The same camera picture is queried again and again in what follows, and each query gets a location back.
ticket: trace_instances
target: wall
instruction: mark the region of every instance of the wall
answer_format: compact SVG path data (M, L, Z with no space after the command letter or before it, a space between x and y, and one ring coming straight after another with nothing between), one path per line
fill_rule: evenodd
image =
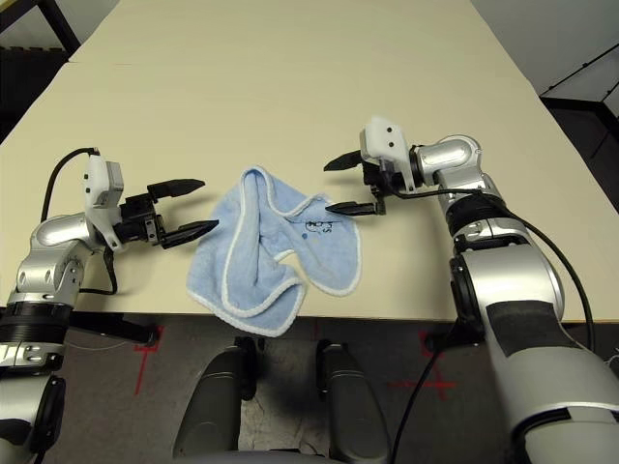
M56 0L81 43L97 29L119 0ZM0 34L0 46L62 47L38 8L22 16Z
M538 94L619 43L617 0L471 1ZM618 80L619 48L546 96L599 101ZM619 88L605 102L619 114Z

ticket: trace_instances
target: gray carpet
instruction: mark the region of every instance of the gray carpet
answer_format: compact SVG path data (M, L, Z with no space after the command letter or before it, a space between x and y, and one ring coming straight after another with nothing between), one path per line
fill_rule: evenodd
M69 333L72 346L60 371L68 382L65 419L47 464L172 462L172 444L200 372L240 333L210 316L167 316L158 322L164 326L162 340L156 352L146 355L139 391L144 352L130 343L91 351L118 341ZM615 327L599 328L605 356L619 346ZM371 380L393 439L428 360L420 334L431 329L413 323L298 319L285 336L266 341L264 377L256 398L243 406L240 449L328 452L327 414L315 392L313 364L316 340L323 337L349 343ZM458 348L445 353L430 375L398 461L499 464L507 444L486 349Z

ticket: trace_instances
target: beige table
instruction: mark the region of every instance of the beige table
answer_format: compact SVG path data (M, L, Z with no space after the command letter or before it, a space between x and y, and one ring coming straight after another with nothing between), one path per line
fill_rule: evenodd
M451 133L478 139L483 167L510 207L571 259L594 316L619 319L619 217L468 2L255 5L123 1L58 73L0 146L2 302L28 251L49 172L76 147L95 145L120 161L126 195L169 178L204 179L199 192L160 203L174 226L208 217L252 164L307 194L369 200L360 171L322 166L358 148L359 129L380 114L411 143ZM59 177L52 215L82 210L84 163ZM359 219L357 291L336 298L311 287L302 315L454 318L451 243L437 201L389 199L387 208L386 217ZM208 312L185 291L194 248L132 246L117 258L121 294L80 297L79 308ZM86 283L105 285L93 268ZM581 320L575 290L559 272L566 319Z

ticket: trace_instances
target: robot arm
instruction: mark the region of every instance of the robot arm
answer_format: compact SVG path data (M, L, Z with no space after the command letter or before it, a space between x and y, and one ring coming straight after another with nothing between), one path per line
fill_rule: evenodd
M373 118L361 137L361 151L325 170L361 163L376 203L328 209L385 214L386 195L416 198L422 184L452 192L438 196L454 241L458 323L486 341L516 458L532 464L613 462L619 455L619 382L563 330L559 277L481 170L479 144L453 135L409 151L401 130L381 118Z
M84 174L85 212L47 219L30 237L30 253L17 272L15 289L0 317L0 462L25 463L43 455L58 438L65 381L53 375L65 352L65 333L80 292L111 295L112 290L82 288L86 263L95 253L112 268L114 252L141 240L163 248L189 242L218 222L204 220L173 232L163 228L154 204L204 185L192 179L148 186L148 193L118 201L123 192L120 166L95 149Z

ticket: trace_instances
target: light blue towel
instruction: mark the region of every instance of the light blue towel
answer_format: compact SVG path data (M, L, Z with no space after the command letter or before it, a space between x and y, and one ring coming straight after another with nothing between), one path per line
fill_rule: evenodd
M213 212L220 221L200 241L190 269L190 295L243 331L278 336L305 296L295 270L279 261L297 253L308 279L336 296L361 275L355 221L325 211L331 202L302 193L255 166Z

